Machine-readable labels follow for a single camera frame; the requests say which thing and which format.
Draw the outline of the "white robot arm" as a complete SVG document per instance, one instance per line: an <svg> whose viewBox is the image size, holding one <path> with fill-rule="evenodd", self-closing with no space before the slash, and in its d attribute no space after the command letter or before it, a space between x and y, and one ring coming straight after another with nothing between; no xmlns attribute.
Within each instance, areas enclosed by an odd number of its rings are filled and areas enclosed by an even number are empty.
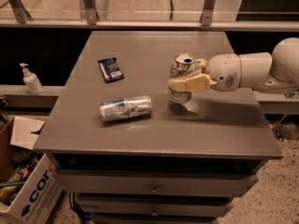
<svg viewBox="0 0 299 224"><path fill-rule="evenodd" d="M197 59L195 71L172 77L173 91L236 91L250 88L259 92L288 94L299 90L299 38L280 41L272 53L220 54L209 61Z"/></svg>

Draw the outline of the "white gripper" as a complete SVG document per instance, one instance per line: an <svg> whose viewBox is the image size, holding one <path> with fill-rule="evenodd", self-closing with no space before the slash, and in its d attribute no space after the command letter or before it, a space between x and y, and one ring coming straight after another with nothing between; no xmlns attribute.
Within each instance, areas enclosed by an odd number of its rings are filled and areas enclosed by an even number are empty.
<svg viewBox="0 0 299 224"><path fill-rule="evenodd" d="M239 87L241 62L237 55L221 54L209 61L196 59L195 63L195 71L199 73L198 75L171 78L168 80L168 87L177 92L200 92L210 87L216 91L235 91Z"/></svg>

